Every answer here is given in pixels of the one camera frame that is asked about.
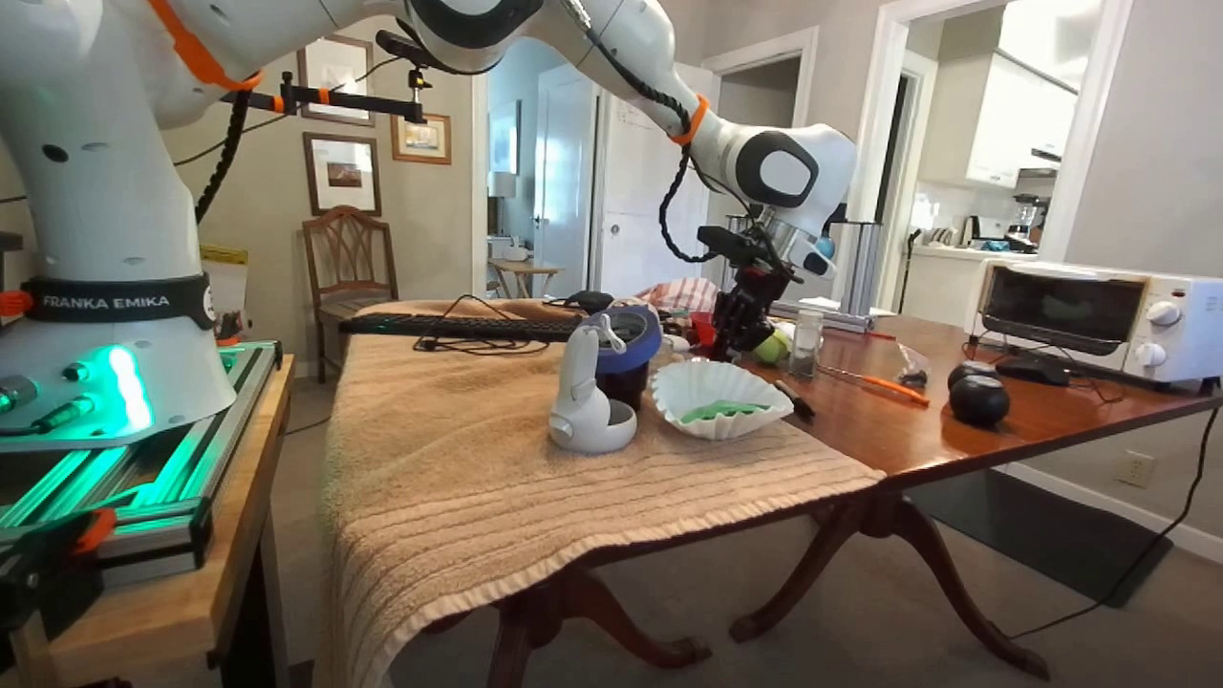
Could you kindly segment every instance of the picture frame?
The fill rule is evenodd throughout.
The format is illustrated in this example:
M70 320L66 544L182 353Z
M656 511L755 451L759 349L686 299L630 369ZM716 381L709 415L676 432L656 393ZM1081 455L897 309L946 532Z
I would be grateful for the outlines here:
M372 47L359 39L342 34L326 34L297 48L297 70L306 86L339 86L351 94L372 94ZM346 127L372 127L372 112L357 106L326 106L326 104L306 104L306 118L328 118L328 123L346 123Z
M339 134L302 134L311 209L357 205L381 214L378 142Z
M392 160L451 165L451 113L390 118Z

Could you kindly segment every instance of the green light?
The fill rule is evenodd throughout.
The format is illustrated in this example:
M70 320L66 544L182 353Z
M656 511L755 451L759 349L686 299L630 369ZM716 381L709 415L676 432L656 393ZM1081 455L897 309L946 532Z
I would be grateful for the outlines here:
M144 381L137 376L137 358L125 349L111 349L106 364L111 364L111 376L116 376L116 385L118 385L118 397L122 397L125 427L149 427L153 424L153 408L149 408L149 397L144 397Z

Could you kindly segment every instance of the table runner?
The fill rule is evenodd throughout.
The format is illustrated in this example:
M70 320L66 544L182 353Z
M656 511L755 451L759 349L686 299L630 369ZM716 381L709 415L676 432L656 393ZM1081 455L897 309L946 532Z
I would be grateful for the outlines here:
M558 358L560 343L351 340L328 424L332 678L381 685L427 622L525 592L579 555L729 526L881 479L795 424L709 443L667 427L650 400L620 455L549 447Z

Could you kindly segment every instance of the white bowl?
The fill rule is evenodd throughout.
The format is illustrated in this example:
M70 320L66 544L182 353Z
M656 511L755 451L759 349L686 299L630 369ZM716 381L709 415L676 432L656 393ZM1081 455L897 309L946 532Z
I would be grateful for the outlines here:
M704 439L748 436L795 411L771 381L720 358L667 364L650 379L656 411Z

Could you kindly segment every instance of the carpet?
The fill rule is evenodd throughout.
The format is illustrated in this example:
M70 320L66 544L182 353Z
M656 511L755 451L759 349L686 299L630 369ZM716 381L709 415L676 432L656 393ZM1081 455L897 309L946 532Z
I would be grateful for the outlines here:
M1167 537L1151 544L1154 536L1132 520L992 470L909 490L909 501L967 537L1107 606L1122 606L1171 550Z

